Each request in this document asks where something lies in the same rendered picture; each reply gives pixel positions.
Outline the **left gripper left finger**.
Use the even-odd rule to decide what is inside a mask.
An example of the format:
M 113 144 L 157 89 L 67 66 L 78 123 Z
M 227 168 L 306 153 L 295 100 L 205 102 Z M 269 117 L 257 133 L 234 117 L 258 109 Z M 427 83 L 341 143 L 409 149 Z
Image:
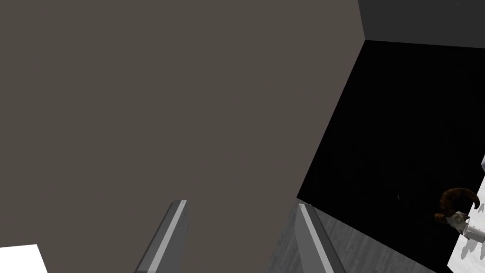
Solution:
M 134 273 L 180 273 L 188 227 L 187 201 L 171 202 Z

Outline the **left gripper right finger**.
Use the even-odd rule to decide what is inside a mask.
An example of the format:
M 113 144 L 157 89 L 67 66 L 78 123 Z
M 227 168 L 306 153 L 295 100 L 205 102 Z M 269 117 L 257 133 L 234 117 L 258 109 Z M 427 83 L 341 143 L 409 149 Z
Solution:
M 311 204 L 298 204 L 294 231 L 303 273 L 343 273 L 342 262 Z

